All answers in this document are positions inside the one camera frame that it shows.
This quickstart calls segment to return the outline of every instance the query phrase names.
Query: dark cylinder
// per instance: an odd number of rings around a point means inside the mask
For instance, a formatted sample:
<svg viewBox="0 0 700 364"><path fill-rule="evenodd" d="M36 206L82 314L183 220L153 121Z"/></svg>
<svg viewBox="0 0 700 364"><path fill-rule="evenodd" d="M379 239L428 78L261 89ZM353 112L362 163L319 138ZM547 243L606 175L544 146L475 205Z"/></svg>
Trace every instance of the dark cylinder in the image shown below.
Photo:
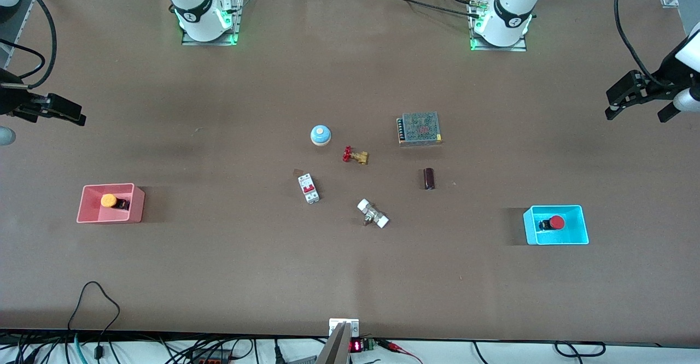
<svg viewBox="0 0 700 364"><path fill-rule="evenodd" d="M425 185L425 190L435 189L435 174L430 167L423 169L423 184Z"/></svg>

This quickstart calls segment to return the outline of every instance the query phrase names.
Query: tabletop surface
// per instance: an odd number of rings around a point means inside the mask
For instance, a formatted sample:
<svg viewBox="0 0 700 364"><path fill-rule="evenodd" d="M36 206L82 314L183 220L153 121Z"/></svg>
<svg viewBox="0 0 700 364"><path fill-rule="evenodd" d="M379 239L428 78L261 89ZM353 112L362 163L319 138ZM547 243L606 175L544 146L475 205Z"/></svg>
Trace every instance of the tabletop surface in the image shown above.
<svg viewBox="0 0 700 364"><path fill-rule="evenodd" d="M17 132L0 148L0 327L65 327L94 279L117 329L323 335L357 317L386 337L700 344L700 118L660 124L657 102L605 120L635 68L612 2L540 0L528 52L507 53L399 0L255 0L229 48L180 46L167 0L46 0L58 53L37 92L88 120L0 118ZM650 69L684 37L658 0L621 15ZM20 42L49 40L35 6ZM432 110L443 145L398 147L395 118ZM343 163L346 145L369 164ZM75 223L97 183L143 188L143 222ZM363 227L363 198L387 227ZM590 244L526 245L533 204L582 205ZM83 305L74 327L113 316L92 287Z"/></svg>

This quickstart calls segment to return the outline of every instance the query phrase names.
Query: light blue plastic tray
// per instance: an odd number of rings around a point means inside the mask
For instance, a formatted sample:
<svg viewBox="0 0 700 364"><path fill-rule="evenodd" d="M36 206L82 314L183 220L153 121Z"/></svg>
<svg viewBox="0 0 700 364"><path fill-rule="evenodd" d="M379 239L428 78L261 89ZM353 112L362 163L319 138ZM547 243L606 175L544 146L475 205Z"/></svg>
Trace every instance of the light blue plastic tray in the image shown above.
<svg viewBox="0 0 700 364"><path fill-rule="evenodd" d="M540 222L554 215L564 218L561 230L540 230ZM532 206L523 214L525 235L530 245L586 245L588 232L580 205Z"/></svg>

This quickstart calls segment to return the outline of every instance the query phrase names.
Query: pink bin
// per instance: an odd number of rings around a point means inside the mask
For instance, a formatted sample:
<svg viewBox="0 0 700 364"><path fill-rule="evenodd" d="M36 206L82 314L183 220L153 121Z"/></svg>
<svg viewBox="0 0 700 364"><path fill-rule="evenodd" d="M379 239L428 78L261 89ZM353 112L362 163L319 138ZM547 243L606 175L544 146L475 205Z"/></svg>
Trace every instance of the pink bin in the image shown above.
<svg viewBox="0 0 700 364"><path fill-rule="evenodd" d="M112 193L118 199L129 200L129 209L112 209L102 207L102 195ZM95 223L107 225L112 223L138 223L143 215L145 193L133 183L108 183L104 185L85 185L80 197L78 223Z"/></svg>

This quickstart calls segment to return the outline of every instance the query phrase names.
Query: white circuit breaker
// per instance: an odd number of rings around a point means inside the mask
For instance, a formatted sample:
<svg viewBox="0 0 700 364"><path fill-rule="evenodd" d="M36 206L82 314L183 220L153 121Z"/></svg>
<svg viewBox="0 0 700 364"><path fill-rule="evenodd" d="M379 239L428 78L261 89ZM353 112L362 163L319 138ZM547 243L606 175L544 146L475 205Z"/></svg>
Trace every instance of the white circuit breaker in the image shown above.
<svg viewBox="0 0 700 364"><path fill-rule="evenodd" d="M302 188L307 203L313 204L319 200L316 186L313 184L310 174L304 174L299 177L299 186Z"/></svg>

